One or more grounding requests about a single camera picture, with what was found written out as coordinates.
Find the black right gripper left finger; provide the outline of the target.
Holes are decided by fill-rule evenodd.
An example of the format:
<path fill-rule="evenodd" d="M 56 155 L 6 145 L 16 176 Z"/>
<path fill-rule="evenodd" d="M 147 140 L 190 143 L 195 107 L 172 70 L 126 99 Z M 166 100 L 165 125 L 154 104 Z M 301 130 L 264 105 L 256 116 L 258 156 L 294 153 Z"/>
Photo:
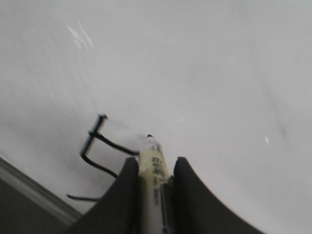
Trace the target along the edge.
<path fill-rule="evenodd" d="M 134 158 L 123 168 L 105 195 L 65 234 L 132 234 L 136 219 L 138 165 Z"/>

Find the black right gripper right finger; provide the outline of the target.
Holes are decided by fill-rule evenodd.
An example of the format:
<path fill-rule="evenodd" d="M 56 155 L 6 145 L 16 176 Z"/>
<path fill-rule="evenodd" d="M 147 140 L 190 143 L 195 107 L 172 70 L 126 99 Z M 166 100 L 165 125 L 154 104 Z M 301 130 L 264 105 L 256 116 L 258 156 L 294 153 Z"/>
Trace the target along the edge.
<path fill-rule="evenodd" d="M 174 167 L 173 207 L 178 234 L 262 233 L 224 205 L 184 157 Z"/>

